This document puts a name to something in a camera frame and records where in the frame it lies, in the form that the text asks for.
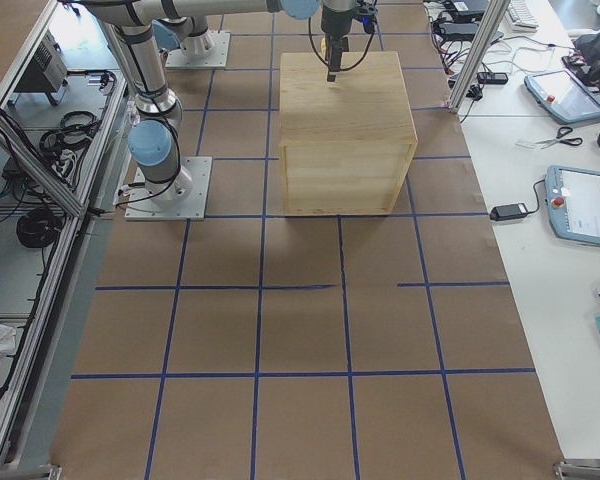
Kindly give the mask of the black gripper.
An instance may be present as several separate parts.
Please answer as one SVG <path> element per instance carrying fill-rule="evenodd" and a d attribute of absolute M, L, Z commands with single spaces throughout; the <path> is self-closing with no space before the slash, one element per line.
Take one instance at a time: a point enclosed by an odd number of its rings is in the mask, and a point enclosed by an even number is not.
<path fill-rule="evenodd" d="M 327 81 L 334 82 L 336 74 L 342 70 L 342 56 L 349 51 L 349 41 L 345 37 L 351 29 L 355 15 L 355 0 L 323 0 L 321 30 L 325 37 L 325 59 L 328 65 Z"/>
<path fill-rule="evenodd" d="M 376 1 L 371 3 L 363 0 L 357 1 L 354 13 L 354 19 L 361 23 L 366 34 L 375 34 L 377 29 L 377 8 Z"/>

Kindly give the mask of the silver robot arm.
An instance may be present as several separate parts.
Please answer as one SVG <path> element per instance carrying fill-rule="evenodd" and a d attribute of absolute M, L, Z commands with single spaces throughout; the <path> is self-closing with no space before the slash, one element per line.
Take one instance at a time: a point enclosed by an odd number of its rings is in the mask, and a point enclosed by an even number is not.
<path fill-rule="evenodd" d="M 186 1 L 182 6 L 176 6 L 172 1 L 163 1 L 164 12 L 159 14 L 154 21 L 158 25 L 158 45 L 164 49 L 173 49 L 175 45 L 167 47 L 163 38 L 171 35 L 182 41 L 188 37 L 204 37 L 208 30 L 206 16 L 210 13 L 185 13 L 185 7 L 194 7 L 194 1 Z M 321 30 L 324 33 L 325 53 L 324 60 L 329 64 L 340 61 L 341 54 L 349 51 L 347 35 L 351 30 L 354 20 L 360 22 L 364 31 L 369 35 L 363 55 L 370 48 L 376 31 L 377 9 L 374 4 L 365 1 L 204 1 L 203 7 L 214 8 L 214 12 L 221 14 L 253 13 L 266 9 L 270 13 L 284 11 L 289 17 L 296 20 L 308 21 L 308 35 L 314 53 L 315 48 L 311 17 L 321 9 Z"/>
<path fill-rule="evenodd" d="M 348 50 L 347 35 L 360 14 L 358 1 L 81 1 L 97 20 L 111 26 L 118 43 L 116 60 L 127 67 L 127 82 L 135 87 L 136 106 L 146 117 L 166 119 L 177 103 L 168 87 L 158 53 L 153 22 L 209 15 L 284 12 L 296 20 L 310 20 L 321 10 L 326 38 L 327 80 L 333 82 Z"/>

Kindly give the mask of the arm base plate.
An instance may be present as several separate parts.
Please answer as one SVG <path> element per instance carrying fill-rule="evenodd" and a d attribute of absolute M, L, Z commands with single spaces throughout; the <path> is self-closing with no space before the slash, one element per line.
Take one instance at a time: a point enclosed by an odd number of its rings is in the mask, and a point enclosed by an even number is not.
<path fill-rule="evenodd" d="M 161 189 L 149 183 L 133 189 L 125 204 L 124 218 L 128 221 L 178 221 L 205 218 L 206 202 L 212 171 L 211 157 L 182 157 L 181 172 L 174 183 L 153 198 Z"/>
<path fill-rule="evenodd" d="M 178 49 L 169 52 L 166 68 L 170 70 L 223 69 L 227 65 L 231 34 L 225 30 L 207 30 L 185 38 Z"/>

